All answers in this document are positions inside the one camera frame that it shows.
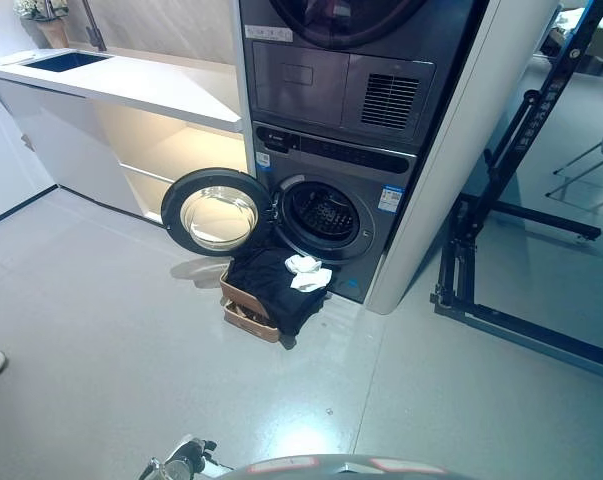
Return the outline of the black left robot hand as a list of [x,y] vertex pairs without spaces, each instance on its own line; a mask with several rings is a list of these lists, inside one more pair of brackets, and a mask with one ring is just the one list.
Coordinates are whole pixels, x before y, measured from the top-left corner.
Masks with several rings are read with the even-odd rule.
[[217,443],[212,440],[202,440],[193,435],[185,435],[180,444],[170,455],[169,461],[182,461],[192,473],[202,473],[207,460],[212,459],[212,453]]

